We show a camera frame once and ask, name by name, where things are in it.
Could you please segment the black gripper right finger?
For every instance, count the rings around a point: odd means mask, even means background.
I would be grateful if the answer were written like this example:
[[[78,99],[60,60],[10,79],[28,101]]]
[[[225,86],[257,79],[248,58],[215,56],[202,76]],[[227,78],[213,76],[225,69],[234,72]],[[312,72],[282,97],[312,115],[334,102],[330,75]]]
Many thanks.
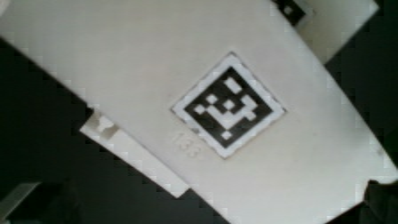
[[[359,224],[398,224],[398,183],[367,182]]]

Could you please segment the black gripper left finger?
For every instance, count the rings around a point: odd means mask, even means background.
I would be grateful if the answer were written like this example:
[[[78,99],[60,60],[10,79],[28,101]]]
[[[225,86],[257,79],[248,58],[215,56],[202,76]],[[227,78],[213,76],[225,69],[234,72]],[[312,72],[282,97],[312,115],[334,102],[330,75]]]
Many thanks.
[[[21,183],[10,190],[3,199],[0,200],[0,224],[10,224],[7,217],[12,211],[16,210],[37,186],[39,182]]]

